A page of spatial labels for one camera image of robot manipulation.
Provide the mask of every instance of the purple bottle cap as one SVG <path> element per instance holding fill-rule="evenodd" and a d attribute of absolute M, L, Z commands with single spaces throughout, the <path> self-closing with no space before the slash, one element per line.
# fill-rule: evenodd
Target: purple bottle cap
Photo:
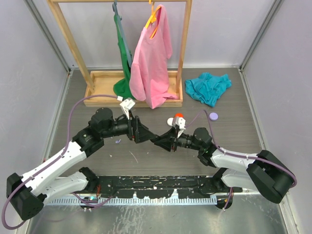
<path fill-rule="evenodd" d="M 218 119 L 218 114 L 215 113 L 215 112 L 211 112 L 209 114 L 209 119 L 212 120 L 212 121 L 216 121 Z"/>

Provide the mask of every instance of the white wall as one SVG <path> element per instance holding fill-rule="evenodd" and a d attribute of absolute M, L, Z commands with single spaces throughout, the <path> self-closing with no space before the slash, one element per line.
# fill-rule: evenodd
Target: white wall
<path fill-rule="evenodd" d="M 311 233 L 312 1 L 284 1 L 245 70 L 269 149 L 298 185 L 291 195 Z"/>
<path fill-rule="evenodd" d="M 6 178 L 40 163 L 66 71 L 24 1 L 0 1 L 0 207 Z M 11 205 L 6 214 L 15 226 Z M 0 233 L 13 233 L 0 225 Z"/>
<path fill-rule="evenodd" d="M 34 2 L 66 61 L 77 66 L 46 1 Z M 240 65 L 272 3 L 273 0 L 194 0 L 184 65 Z M 168 65 L 177 66 L 185 3 L 163 4 L 169 15 L 174 50 Z M 60 5 L 87 67 L 121 67 L 112 3 Z M 147 2 L 119 2 L 117 6 L 134 53 L 151 7 Z"/>

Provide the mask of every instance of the green hanging garment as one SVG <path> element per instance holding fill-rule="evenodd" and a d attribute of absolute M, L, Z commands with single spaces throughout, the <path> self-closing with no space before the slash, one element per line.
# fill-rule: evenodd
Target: green hanging garment
<path fill-rule="evenodd" d="M 122 69 L 123 69 L 123 73 L 125 75 L 125 78 L 118 81 L 114 87 L 113 87 L 113 91 L 116 95 L 121 96 L 123 98 L 132 98 L 135 99 L 130 91 L 130 87 L 129 87 L 129 81 L 130 81 L 130 67 L 128 64 L 128 59 L 127 59 L 127 54 L 126 54 L 126 49 L 125 49 L 125 45 L 123 42 L 123 39 L 121 37 L 120 34 L 120 29 L 117 23 L 117 17 L 114 15 L 114 21 L 116 24 L 116 29 L 117 29 L 117 37 L 118 37 L 118 47 L 120 50 L 120 55 L 121 55 L 121 63 L 122 63 Z"/>

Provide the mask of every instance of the pink shirt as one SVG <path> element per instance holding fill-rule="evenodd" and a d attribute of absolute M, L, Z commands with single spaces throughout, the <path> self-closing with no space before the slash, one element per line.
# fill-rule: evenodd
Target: pink shirt
<path fill-rule="evenodd" d="M 168 93 L 169 77 L 167 60 L 172 55 L 172 46 L 166 9 L 163 5 L 156 13 L 157 21 L 144 27 L 136 46 L 131 66 L 130 90 L 132 95 L 152 108 L 161 106 L 167 98 L 177 99 Z M 151 39 L 154 29 L 158 29 Z"/>

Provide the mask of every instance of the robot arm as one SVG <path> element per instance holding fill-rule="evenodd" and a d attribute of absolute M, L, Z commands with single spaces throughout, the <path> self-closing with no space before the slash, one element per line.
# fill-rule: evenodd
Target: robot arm
<path fill-rule="evenodd" d="M 28 181 L 12 197 L 10 202 L 22 220 L 34 217 L 45 204 L 58 197 L 75 191 L 94 191 L 99 184 L 98 177 L 88 168 L 81 168 L 79 172 L 62 179 L 56 178 L 104 146 L 105 138 L 119 135 L 127 135 L 129 140 L 133 140 L 135 143 L 150 140 L 167 151 L 175 151 L 177 147 L 197 150 L 197 157 L 204 165 L 221 168 L 214 176 L 217 188 L 221 186 L 223 188 L 241 187 L 258 190 L 266 199 L 279 203 L 293 183 L 289 175 L 273 166 L 254 159 L 237 158 L 225 154 L 223 148 L 218 148 L 212 143 L 212 137 L 206 128 L 197 128 L 192 136 L 184 134 L 185 120 L 182 117 L 175 117 L 172 128 L 165 134 L 157 136 L 141 124 L 139 117 L 132 115 L 130 111 L 134 105 L 132 100 L 124 100 L 120 105 L 124 114 L 115 120 L 111 109 L 98 109 L 91 117 L 88 126 L 73 137 L 62 158 Z M 63 150 L 22 176 L 16 173 L 9 176 L 7 179 L 7 197 L 27 178 L 32 177 L 37 171 L 45 168 L 59 157 L 61 152 Z M 259 154 L 249 156 L 265 158 L 286 169 L 268 151 L 261 151 Z"/>
<path fill-rule="evenodd" d="M 176 151 L 177 147 L 197 150 L 197 157 L 201 163 L 222 169 L 220 170 L 222 173 L 215 176 L 217 187 L 256 190 L 274 203 L 280 203 L 292 187 L 294 180 L 288 173 L 274 165 L 257 160 L 258 158 L 266 160 L 290 172 L 271 152 L 262 150 L 258 154 L 244 154 L 227 151 L 212 143 L 212 137 L 206 128 L 195 129 L 192 136 L 182 133 L 184 129 L 183 117 L 175 116 L 171 129 L 151 141 L 167 151 Z"/>

